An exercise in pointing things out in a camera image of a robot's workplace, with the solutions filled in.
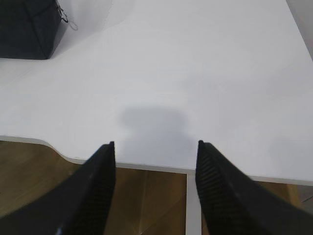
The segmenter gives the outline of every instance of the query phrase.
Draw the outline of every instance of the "wooden floor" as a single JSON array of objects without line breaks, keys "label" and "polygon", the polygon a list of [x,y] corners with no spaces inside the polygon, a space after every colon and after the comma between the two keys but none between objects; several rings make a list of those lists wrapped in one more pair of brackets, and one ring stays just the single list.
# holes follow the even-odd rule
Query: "wooden floor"
[{"label": "wooden floor", "polygon": [[[0,141],[0,217],[36,200],[79,167],[43,145]],[[301,206],[296,186],[261,185]],[[104,235],[184,235],[185,212],[186,175],[118,168]],[[203,218],[202,235],[208,235]]]}]

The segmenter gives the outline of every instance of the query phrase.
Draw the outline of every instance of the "white desk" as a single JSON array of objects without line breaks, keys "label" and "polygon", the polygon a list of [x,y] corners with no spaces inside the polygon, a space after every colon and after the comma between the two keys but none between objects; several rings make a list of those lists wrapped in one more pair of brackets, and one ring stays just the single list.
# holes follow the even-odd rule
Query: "white desk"
[{"label": "white desk", "polygon": [[212,142],[254,179],[313,185],[313,63],[285,0],[60,1],[52,59],[0,59],[0,139],[192,173]]}]

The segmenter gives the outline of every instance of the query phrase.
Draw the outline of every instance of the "black bag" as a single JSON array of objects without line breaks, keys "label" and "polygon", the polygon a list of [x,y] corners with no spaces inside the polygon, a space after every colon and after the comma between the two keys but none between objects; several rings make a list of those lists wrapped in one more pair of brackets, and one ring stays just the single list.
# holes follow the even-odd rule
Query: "black bag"
[{"label": "black bag", "polygon": [[61,19],[57,0],[0,0],[0,57],[50,58]]}]

